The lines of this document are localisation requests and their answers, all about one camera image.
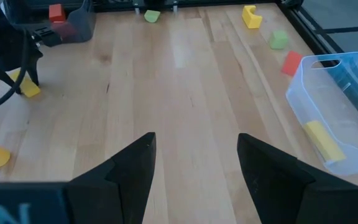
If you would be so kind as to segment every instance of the black cable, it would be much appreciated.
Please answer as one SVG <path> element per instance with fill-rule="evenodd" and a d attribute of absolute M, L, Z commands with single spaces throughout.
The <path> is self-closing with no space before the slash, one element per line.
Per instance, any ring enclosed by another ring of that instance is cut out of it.
<path fill-rule="evenodd" d="M 23 30 L 23 49 L 22 49 L 22 62 L 21 62 L 21 69 L 19 75 L 17 76 L 16 82 L 13 84 L 12 88 L 8 90 L 5 95 L 0 98 L 0 105 L 5 103 L 14 93 L 15 91 L 20 88 L 20 84 L 22 83 L 25 71 L 27 70 L 27 62 L 29 59 L 28 53 L 28 43 L 27 43 L 27 32 Z"/>

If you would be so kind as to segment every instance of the black metal frame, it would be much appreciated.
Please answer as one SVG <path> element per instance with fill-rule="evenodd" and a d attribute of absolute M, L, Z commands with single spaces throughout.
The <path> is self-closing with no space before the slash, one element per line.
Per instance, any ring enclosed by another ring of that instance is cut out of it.
<path fill-rule="evenodd" d="M 133 11 L 135 7 L 140 10 L 145 9 L 145 5 L 142 4 L 143 0 L 139 0 L 140 4 L 135 6 L 136 0 L 94 0 L 94 10 L 96 12 L 114 12 L 114 11 Z M 342 29 L 322 29 L 314 19 L 301 7 L 303 0 L 286 0 L 287 3 L 282 3 L 281 0 L 178 0 L 178 7 L 198 7 L 198 6 L 219 6 L 229 4 L 260 4 L 260 3 L 276 3 L 280 10 L 284 13 L 286 18 L 291 22 L 295 30 L 301 35 L 303 40 L 313 51 L 314 54 L 331 54 L 341 53 L 343 49 L 338 46 L 335 41 L 328 36 L 328 34 L 335 32 L 355 32 L 358 31 L 358 27 L 342 28 Z M 164 7 L 169 9 L 173 7 L 173 0 L 167 0 Z M 65 4 L 65 9 L 70 11 L 80 7 L 80 3 Z M 48 4 L 42 4 L 41 1 L 34 1 L 30 7 L 35 11 L 47 11 Z M 304 16 L 312 26 L 310 27 L 300 14 Z M 317 35 L 321 35 L 322 38 L 336 51 L 332 52 L 325 46 L 322 41 L 319 40 Z"/>

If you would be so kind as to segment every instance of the green cube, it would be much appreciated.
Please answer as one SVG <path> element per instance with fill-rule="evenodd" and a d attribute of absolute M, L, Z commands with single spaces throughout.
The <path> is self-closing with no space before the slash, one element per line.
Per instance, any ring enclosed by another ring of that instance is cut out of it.
<path fill-rule="evenodd" d="M 158 17 L 160 16 L 161 12 L 153 11 L 153 10 L 147 10 L 144 14 L 144 18 L 147 22 L 156 22 Z"/>
<path fill-rule="evenodd" d="M 288 43 L 287 33 L 283 30 L 276 30 L 272 33 L 268 44 L 271 49 L 284 49 Z"/>

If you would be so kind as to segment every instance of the wood grain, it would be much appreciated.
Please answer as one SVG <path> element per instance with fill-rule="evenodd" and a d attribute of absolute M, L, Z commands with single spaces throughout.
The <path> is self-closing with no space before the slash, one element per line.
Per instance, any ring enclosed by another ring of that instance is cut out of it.
<path fill-rule="evenodd" d="M 289 50 L 311 54 L 275 4 L 97 15 L 82 44 L 42 47 L 42 93 L 0 107 L 0 145 L 12 160 L 0 181 L 70 180 L 146 132 L 157 133 L 155 175 L 144 223 L 260 223 L 236 144 L 249 133 L 323 169 L 285 99 Z M 276 29 L 289 46 L 271 50 Z M 0 83 L 0 96 L 7 86 Z M 358 176 L 347 180 L 358 184 Z"/>

